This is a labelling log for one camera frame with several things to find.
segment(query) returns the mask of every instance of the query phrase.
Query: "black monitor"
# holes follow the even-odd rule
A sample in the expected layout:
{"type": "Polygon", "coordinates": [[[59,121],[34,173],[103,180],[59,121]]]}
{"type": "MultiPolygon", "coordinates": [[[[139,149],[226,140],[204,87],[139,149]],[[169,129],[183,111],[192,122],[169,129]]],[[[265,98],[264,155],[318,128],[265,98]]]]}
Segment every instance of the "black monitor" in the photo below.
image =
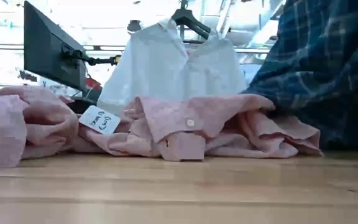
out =
{"type": "Polygon", "coordinates": [[[86,65],[80,58],[86,58],[83,46],[25,1],[24,70],[86,91],[86,65]]]}

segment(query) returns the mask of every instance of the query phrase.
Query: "white fabric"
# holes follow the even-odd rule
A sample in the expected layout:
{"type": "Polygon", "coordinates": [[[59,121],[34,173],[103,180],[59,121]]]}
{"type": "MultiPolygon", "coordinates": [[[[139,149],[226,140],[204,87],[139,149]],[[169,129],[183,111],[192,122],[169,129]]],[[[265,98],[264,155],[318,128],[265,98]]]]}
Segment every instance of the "white fabric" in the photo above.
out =
{"type": "Polygon", "coordinates": [[[187,100],[194,96],[237,94],[246,88],[234,46],[212,30],[193,52],[172,19],[132,35],[104,85],[98,107],[118,114],[137,96],[187,100]]]}

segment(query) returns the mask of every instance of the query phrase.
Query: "wooden countertop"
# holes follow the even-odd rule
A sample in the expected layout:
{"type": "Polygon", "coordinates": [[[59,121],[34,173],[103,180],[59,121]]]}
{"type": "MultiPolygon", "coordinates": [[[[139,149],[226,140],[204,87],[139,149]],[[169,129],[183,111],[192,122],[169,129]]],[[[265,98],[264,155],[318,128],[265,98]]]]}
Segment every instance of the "wooden countertop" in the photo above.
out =
{"type": "Polygon", "coordinates": [[[358,224],[358,154],[23,161],[0,170],[0,223],[358,224]]]}

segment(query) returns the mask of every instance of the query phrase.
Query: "price tag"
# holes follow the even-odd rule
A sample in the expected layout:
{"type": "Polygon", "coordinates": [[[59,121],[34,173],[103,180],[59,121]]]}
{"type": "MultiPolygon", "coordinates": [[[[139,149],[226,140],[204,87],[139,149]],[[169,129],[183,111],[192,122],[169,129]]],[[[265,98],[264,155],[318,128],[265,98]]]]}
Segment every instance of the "price tag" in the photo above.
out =
{"type": "Polygon", "coordinates": [[[79,118],[81,124],[101,133],[112,134],[121,119],[97,106],[90,106],[79,118]]]}

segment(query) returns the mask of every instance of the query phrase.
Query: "blue fabric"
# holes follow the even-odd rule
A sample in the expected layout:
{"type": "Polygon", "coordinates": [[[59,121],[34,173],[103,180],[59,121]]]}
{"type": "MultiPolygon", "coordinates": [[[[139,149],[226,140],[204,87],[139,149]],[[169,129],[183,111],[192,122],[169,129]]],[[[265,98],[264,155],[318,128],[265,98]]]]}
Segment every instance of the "blue fabric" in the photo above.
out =
{"type": "Polygon", "coordinates": [[[243,93],[319,128],[323,148],[358,146],[358,0],[287,0],[277,36],[243,93]]]}

